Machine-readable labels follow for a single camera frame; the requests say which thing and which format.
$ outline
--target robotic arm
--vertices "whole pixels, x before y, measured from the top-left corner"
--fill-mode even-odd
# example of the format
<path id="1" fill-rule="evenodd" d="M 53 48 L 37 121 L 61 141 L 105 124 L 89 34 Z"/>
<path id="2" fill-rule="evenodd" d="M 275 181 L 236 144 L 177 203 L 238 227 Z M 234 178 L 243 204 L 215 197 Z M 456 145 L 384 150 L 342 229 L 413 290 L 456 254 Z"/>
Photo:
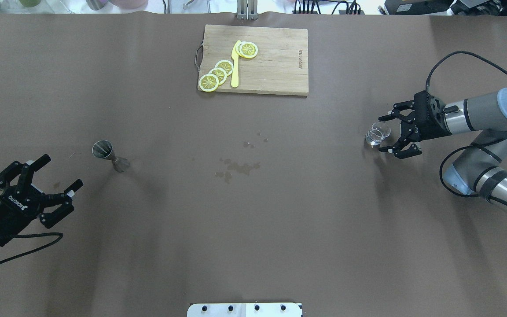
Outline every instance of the robotic arm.
<path id="1" fill-rule="evenodd" d="M 411 112 L 403 115 L 404 110 Z M 379 151 L 399 159 L 421 154 L 422 140 L 482 130 L 470 146 L 461 149 L 465 151 L 443 179 L 460 196 L 480 196 L 507 206 L 507 171 L 499 167 L 507 157 L 507 88 L 448 104 L 426 91 L 419 92 L 414 100 L 394 104 L 379 120 L 395 118 L 400 120 L 400 138 Z"/>
<path id="2" fill-rule="evenodd" d="M 0 247 L 3 247 L 36 218 L 44 227 L 50 229 L 73 210 L 72 197 L 83 185 L 78 179 L 63 193 L 46 195 L 32 184 L 34 172 L 50 162 L 44 154 L 36 161 L 24 164 L 11 163 L 0 173 Z M 16 185 L 10 182 L 18 176 Z M 45 213 L 44 209 L 60 205 L 56 210 Z"/>

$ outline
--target metal jigger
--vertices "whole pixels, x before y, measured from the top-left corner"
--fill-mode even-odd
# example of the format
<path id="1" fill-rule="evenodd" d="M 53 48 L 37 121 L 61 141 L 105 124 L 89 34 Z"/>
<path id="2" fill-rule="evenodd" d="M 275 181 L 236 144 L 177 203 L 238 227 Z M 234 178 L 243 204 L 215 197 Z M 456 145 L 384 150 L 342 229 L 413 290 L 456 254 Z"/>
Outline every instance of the metal jigger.
<path id="1" fill-rule="evenodd" d="M 85 0 L 89 8 L 93 11 L 101 10 L 105 7 L 105 4 L 109 2 L 109 0 Z"/>
<path id="2" fill-rule="evenodd" d="M 127 159 L 115 156 L 113 145 L 107 140 L 101 140 L 95 143 L 91 152 L 93 153 L 93 156 L 97 157 L 98 159 L 101 158 L 104 160 L 112 161 L 114 170 L 118 171 L 119 173 L 126 171 L 130 167 L 130 163 Z"/>

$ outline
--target clear glass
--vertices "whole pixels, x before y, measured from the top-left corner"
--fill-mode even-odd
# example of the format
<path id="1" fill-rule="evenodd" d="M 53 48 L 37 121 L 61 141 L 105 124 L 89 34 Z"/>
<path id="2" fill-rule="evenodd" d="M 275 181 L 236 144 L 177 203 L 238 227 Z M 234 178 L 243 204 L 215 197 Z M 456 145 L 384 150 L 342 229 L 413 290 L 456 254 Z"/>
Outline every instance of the clear glass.
<path id="1" fill-rule="evenodd" d="M 210 2 L 210 0 L 169 0 L 168 13 L 211 13 Z"/>
<path id="2" fill-rule="evenodd" d="M 111 4 L 121 9 L 135 9 L 147 3 L 147 0 L 109 0 Z"/>
<path id="3" fill-rule="evenodd" d="M 382 122 L 377 121 L 371 127 L 371 130 L 365 135 L 365 141 L 372 147 L 378 146 L 390 135 L 390 127 Z"/>
<path id="4" fill-rule="evenodd" d="M 0 13 L 72 13 L 62 0 L 1 0 Z"/>

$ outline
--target liquid stain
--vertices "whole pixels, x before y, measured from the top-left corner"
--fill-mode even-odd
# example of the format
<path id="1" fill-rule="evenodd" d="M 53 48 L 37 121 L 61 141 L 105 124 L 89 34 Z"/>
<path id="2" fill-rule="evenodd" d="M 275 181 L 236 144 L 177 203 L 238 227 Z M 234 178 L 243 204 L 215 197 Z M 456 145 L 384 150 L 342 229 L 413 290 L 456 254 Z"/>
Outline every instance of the liquid stain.
<path id="1" fill-rule="evenodd" d="M 239 174 L 244 174 L 250 176 L 250 172 L 254 169 L 259 169 L 261 166 L 261 162 L 257 162 L 256 164 L 250 165 L 247 163 L 244 163 L 242 165 L 238 164 L 237 162 L 229 162 L 229 160 L 225 160 L 224 164 L 228 165 L 227 170 L 235 170 Z"/>
<path id="2" fill-rule="evenodd" d="M 232 179 L 232 174 L 229 171 L 224 172 L 224 182 L 230 184 L 230 180 Z"/>

